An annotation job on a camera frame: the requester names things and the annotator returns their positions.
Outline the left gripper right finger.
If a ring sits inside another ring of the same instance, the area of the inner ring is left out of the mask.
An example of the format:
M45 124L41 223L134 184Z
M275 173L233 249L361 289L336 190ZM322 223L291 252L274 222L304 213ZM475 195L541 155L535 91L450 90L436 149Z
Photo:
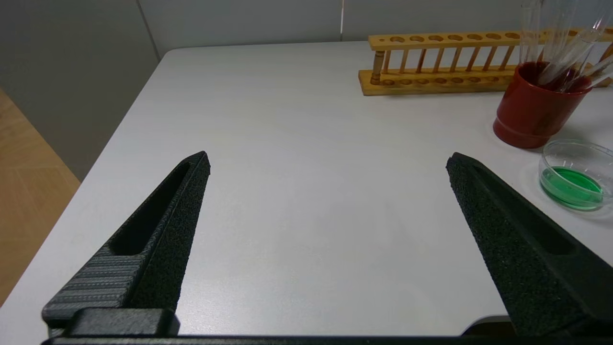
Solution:
M456 152L446 170L515 332L610 338L611 265L478 160Z

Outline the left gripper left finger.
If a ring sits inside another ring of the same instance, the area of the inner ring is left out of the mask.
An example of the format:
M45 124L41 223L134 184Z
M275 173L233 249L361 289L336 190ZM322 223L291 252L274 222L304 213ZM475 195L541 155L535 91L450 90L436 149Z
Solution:
M50 337L87 309L177 309L210 171L205 151L171 170L43 307Z

